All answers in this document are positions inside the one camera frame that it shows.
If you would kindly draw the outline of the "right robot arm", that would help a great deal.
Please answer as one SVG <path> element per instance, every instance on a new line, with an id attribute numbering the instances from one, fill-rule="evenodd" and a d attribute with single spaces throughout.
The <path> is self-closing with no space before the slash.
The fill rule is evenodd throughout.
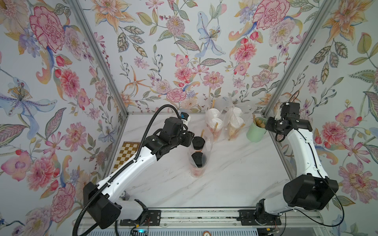
<path id="1" fill-rule="evenodd" d="M 262 199 L 256 205 L 255 221 L 265 225 L 275 222 L 285 212 L 297 209 L 322 210 L 335 197 L 338 183 L 329 178 L 314 145 L 313 129 L 299 115 L 300 105 L 287 102 L 281 106 L 279 120 L 270 117 L 266 130 L 289 141 L 296 162 L 296 177 L 285 184 L 281 195 Z"/>

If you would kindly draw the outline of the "black lid red cup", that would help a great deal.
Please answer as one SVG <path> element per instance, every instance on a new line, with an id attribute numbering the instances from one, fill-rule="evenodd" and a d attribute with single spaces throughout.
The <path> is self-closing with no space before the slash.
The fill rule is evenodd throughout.
<path id="1" fill-rule="evenodd" d="M 195 152 L 202 152 L 205 146 L 205 140 L 200 136 L 195 136 L 192 140 L 192 145 Z"/>
<path id="2" fill-rule="evenodd" d="M 192 175 L 194 177 L 200 177 L 205 170 L 207 158 L 202 152 L 195 152 L 192 154 Z"/>

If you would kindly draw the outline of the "clear plastic carrier bag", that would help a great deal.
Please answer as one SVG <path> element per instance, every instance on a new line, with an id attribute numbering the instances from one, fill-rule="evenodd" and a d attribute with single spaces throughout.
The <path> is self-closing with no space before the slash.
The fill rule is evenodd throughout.
<path id="1" fill-rule="evenodd" d="M 233 141 L 238 138 L 246 126 L 251 124 L 252 113 L 256 106 L 250 102 L 234 104 L 232 101 L 226 107 L 226 139 Z"/>

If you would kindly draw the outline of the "clear plastic bag pile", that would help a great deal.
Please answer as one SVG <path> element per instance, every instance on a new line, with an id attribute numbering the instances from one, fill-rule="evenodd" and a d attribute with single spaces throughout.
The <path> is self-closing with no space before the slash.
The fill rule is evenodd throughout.
<path id="1" fill-rule="evenodd" d="M 210 101 L 205 106 L 205 122 L 207 128 L 213 135 L 214 142 L 217 142 L 225 126 L 224 113 L 227 101 L 224 96 L 220 96 Z"/>

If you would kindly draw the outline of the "white lid red cup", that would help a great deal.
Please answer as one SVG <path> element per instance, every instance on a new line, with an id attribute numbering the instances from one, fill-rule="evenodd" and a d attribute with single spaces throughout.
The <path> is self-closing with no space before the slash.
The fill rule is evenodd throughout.
<path id="1" fill-rule="evenodd" d="M 212 120 L 215 118 L 219 118 L 221 115 L 221 112 L 216 108 L 210 108 L 205 112 L 205 116 L 208 120 Z"/>
<path id="2" fill-rule="evenodd" d="M 209 120 L 207 125 L 213 135 L 214 141 L 216 142 L 222 132 L 223 121 L 219 118 L 215 118 L 215 119 Z"/>

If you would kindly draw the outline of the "white lid red back cup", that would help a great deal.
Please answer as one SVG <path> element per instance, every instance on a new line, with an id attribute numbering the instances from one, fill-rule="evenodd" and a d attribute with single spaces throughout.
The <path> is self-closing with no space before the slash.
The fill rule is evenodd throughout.
<path id="1" fill-rule="evenodd" d="M 219 118 L 215 118 L 215 119 L 209 120 L 207 125 L 213 135 L 214 141 L 216 142 L 222 132 L 223 121 Z"/>

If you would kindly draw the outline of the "white lid beige cup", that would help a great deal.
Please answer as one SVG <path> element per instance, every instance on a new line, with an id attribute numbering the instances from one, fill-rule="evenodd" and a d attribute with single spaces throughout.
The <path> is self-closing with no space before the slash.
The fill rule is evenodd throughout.
<path id="1" fill-rule="evenodd" d="M 238 118 L 231 118 L 228 124 L 228 139 L 232 140 L 230 136 L 234 132 L 235 129 L 238 129 L 242 124 L 245 124 L 244 120 L 241 117 Z"/>

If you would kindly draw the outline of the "white lid floral cup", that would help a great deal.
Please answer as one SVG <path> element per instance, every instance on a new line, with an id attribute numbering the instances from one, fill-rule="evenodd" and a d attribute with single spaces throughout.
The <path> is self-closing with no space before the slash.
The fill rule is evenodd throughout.
<path id="1" fill-rule="evenodd" d="M 230 110 L 230 117 L 231 118 L 238 118 L 238 117 L 241 117 L 242 115 L 243 115 L 242 109 L 240 109 L 238 107 L 231 108 L 231 110 Z"/>

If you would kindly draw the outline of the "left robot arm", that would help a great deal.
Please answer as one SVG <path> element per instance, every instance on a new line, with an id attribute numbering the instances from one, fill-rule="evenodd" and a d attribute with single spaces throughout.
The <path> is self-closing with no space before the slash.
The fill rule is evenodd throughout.
<path id="1" fill-rule="evenodd" d="M 148 208 L 140 200 L 123 200 L 121 195 L 149 166 L 158 162 L 172 149 L 191 145 L 194 133 L 188 129 L 190 119 L 187 113 L 181 113 L 179 117 L 167 118 L 163 128 L 149 135 L 148 132 L 153 124 L 151 120 L 143 134 L 138 151 L 104 180 L 84 187 L 83 199 L 87 205 L 86 211 L 95 221 L 96 227 L 106 229 L 116 221 L 122 220 L 140 225 L 147 219 Z"/>

